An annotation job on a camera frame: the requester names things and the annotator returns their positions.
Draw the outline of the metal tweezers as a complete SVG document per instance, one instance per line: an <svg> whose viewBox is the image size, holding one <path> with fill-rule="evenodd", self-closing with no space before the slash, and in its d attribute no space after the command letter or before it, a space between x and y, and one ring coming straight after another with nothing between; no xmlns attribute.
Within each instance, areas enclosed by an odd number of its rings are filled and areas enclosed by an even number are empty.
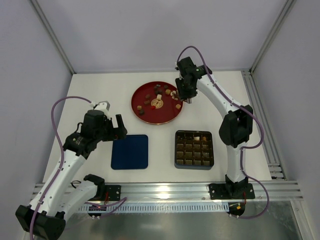
<svg viewBox="0 0 320 240"><path fill-rule="evenodd" d="M172 99L174 99L175 97L178 98L178 100L180 100L181 102L186 102L187 104L191 104L192 103L192 99L191 98L180 99L180 97L178 95L173 95Z"/></svg>

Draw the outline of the blue tin lid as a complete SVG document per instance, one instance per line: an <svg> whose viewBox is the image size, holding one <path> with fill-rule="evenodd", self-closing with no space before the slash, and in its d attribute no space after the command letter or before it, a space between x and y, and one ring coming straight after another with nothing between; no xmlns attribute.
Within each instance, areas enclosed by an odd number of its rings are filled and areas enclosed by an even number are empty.
<svg viewBox="0 0 320 240"><path fill-rule="evenodd" d="M149 138L145 134L127 135L112 144L113 170L144 170L149 165Z"/></svg>

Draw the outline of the blue tin chocolate box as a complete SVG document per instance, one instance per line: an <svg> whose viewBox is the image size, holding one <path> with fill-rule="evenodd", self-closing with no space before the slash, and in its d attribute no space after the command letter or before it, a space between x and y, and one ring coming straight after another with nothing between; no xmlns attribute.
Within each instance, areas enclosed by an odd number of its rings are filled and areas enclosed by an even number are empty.
<svg viewBox="0 0 320 240"><path fill-rule="evenodd" d="M200 137L200 140L194 140L194 137ZM207 141L203 141L202 137L207 137ZM178 130L174 140L174 165L177 169L210 170L214 166L211 132Z"/></svg>

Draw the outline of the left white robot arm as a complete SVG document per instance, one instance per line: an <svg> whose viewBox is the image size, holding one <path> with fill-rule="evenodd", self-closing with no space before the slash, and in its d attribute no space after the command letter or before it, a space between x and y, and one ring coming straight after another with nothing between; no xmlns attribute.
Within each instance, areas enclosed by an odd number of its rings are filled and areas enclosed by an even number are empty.
<svg viewBox="0 0 320 240"><path fill-rule="evenodd" d="M125 139L127 129L122 116L116 116L117 127L103 110L89 110L77 130L69 135L62 155L37 196L29 205L20 205L15 216L30 238L57 240L71 215L85 202L98 200L105 194L105 180L94 174L86 175L80 185L64 198L75 174L86 162L98 143Z"/></svg>

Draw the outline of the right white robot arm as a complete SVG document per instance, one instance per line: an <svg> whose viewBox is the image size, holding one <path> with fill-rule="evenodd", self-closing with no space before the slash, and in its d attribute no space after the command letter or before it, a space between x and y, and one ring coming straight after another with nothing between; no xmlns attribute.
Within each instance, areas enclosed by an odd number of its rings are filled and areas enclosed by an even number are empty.
<svg viewBox="0 0 320 240"><path fill-rule="evenodd" d="M176 63L179 77L175 79L179 98L189 101L202 92L222 117L218 134L227 149L227 173L224 183L209 184L212 200L254 199L253 185L241 170L241 151L253 132L253 109L234 100L218 83L212 71L196 66L190 57Z"/></svg>

